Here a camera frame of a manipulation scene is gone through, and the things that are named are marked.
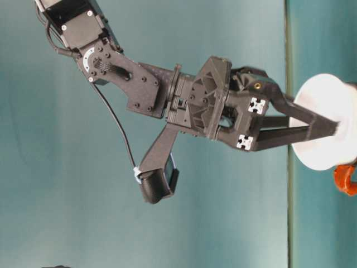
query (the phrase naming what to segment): teal wall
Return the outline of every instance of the teal wall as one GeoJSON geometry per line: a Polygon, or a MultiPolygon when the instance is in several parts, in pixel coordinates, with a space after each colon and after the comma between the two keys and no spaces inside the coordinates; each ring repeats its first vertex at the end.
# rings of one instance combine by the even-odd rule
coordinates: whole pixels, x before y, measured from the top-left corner
{"type": "MultiPolygon", "coordinates": [[[[273,0],[99,0],[137,61],[197,73],[210,55],[284,89],[273,0]]],[[[51,50],[31,1],[0,12],[0,267],[287,267],[287,150],[245,154],[180,135],[177,194],[142,200],[114,122],[75,64],[51,50]]],[[[139,162],[164,121],[125,111],[139,162]]]]}
{"type": "MultiPolygon", "coordinates": [[[[357,2],[300,0],[287,7],[291,90],[319,73],[357,81],[357,2]]],[[[312,171],[291,158],[291,267],[357,267],[356,199],[338,192],[333,169],[312,171]]]]}

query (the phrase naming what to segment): orange object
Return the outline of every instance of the orange object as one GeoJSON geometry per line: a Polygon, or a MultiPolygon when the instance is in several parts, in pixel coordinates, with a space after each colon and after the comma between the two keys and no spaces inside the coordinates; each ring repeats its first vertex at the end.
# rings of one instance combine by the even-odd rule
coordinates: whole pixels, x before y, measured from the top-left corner
{"type": "Polygon", "coordinates": [[[357,194],[357,183],[351,181],[351,177],[356,167],[351,165],[338,166],[334,172],[335,184],[337,188],[350,197],[357,194]]]}

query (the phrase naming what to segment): screw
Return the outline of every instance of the screw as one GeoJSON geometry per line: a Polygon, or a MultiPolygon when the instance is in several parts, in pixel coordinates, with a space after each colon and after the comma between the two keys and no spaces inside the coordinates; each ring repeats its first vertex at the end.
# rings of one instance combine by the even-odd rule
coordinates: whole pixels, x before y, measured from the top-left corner
{"type": "Polygon", "coordinates": [[[262,88],[261,83],[257,83],[257,84],[255,84],[255,85],[254,85],[254,88],[255,88],[255,89],[260,89],[260,88],[262,88]]]}
{"type": "Polygon", "coordinates": [[[122,52],[123,52],[123,49],[122,49],[122,47],[121,47],[121,46],[116,45],[116,48],[117,48],[117,50],[118,50],[120,53],[122,53],[122,52]]]}

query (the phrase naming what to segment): white plate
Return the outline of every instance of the white plate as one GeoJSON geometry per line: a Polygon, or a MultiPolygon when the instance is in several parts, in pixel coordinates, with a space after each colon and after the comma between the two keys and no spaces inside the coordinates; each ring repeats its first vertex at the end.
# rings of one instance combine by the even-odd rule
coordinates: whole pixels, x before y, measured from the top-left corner
{"type": "MultiPolygon", "coordinates": [[[[326,170],[357,158],[356,88],[331,74],[319,74],[302,86],[295,103],[340,122],[334,136],[292,145],[304,165],[314,170],[326,170]]],[[[305,125],[290,119],[290,127],[305,125]]]]}

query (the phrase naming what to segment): black cable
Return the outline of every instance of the black cable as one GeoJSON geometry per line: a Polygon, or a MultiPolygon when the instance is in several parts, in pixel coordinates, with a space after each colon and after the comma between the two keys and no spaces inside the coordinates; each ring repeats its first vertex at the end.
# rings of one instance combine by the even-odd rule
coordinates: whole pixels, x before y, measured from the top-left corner
{"type": "Polygon", "coordinates": [[[130,148],[130,144],[129,144],[129,141],[128,141],[127,134],[125,133],[125,130],[124,130],[122,124],[120,123],[117,115],[115,114],[115,112],[113,111],[113,108],[110,106],[109,102],[107,101],[107,99],[105,98],[103,93],[99,90],[99,88],[93,83],[90,83],[90,85],[95,90],[95,92],[97,92],[97,94],[99,95],[101,100],[104,102],[105,106],[108,108],[108,110],[110,112],[110,115],[113,117],[113,119],[115,120],[117,126],[119,127],[119,130],[122,133],[123,138],[124,138],[124,142],[125,142],[125,146],[127,148],[129,160],[130,160],[133,168],[136,167],[136,164],[135,164],[135,161],[134,161],[134,157],[133,157],[133,154],[132,154],[132,150],[130,148]]]}
{"type": "Polygon", "coordinates": [[[74,52],[74,51],[71,51],[71,50],[68,50],[68,49],[62,49],[62,48],[56,46],[55,43],[53,42],[52,38],[51,38],[50,29],[51,29],[51,22],[47,21],[46,22],[46,37],[47,37],[50,45],[53,47],[53,49],[58,54],[61,54],[61,55],[64,55],[64,56],[67,56],[67,57],[70,57],[70,58],[74,58],[74,59],[77,59],[77,58],[81,57],[80,53],[77,53],[77,52],[74,52]]]}
{"type": "MultiPolygon", "coordinates": [[[[75,53],[71,50],[67,50],[67,49],[62,49],[60,47],[57,47],[52,38],[51,38],[51,33],[53,33],[55,35],[55,37],[58,39],[58,41],[63,45],[63,41],[62,39],[60,38],[60,36],[58,35],[58,33],[51,27],[51,23],[50,21],[45,21],[41,15],[40,15],[40,10],[37,6],[37,4],[35,3],[36,5],[36,15],[37,15],[37,18],[38,20],[46,26],[46,37],[50,43],[50,45],[54,48],[54,50],[59,53],[59,54],[62,54],[62,55],[65,55],[65,56],[70,56],[72,58],[77,58],[78,56],[80,56],[79,53],[75,53]]],[[[134,167],[136,167],[136,164],[135,164],[135,161],[134,161],[134,157],[133,157],[133,154],[132,154],[132,150],[130,148],[130,144],[129,144],[129,141],[128,141],[128,137],[127,137],[127,134],[125,133],[125,130],[122,126],[122,124],[120,123],[117,115],[115,114],[113,108],[110,106],[109,102],[107,101],[107,99],[105,98],[105,96],[103,95],[103,93],[99,90],[99,88],[93,84],[93,83],[90,83],[91,87],[94,89],[94,91],[98,94],[98,96],[101,98],[101,100],[104,102],[105,106],[108,108],[109,112],[110,112],[110,115],[113,117],[113,119],[115,120],[120,132],[122,133],[123,135],[123,138],[124,138],[124,143],[125,143],[125,146],[126,146],[126,149],[127,149],[127,152],[128,152],[128,156],[129,156],[129,160],[134,167]]]]}
{"type": "MultiPolygon", "coordinates": [[[[42,25],[45,26],[46,20],[44,18],[42,18],[41,14],[40,14],[40,9],[38,8],[36,2],[35,2],[35,10],[36,10],[36,16],[37,16],[38,20],[41,22],[42,25]]],[[[61,43],[62,46],[64,46],[63,40],[61,39],[59,34],[52,27],[50,28],[50,31],[56,37],[58,42],[61,43]]]]}

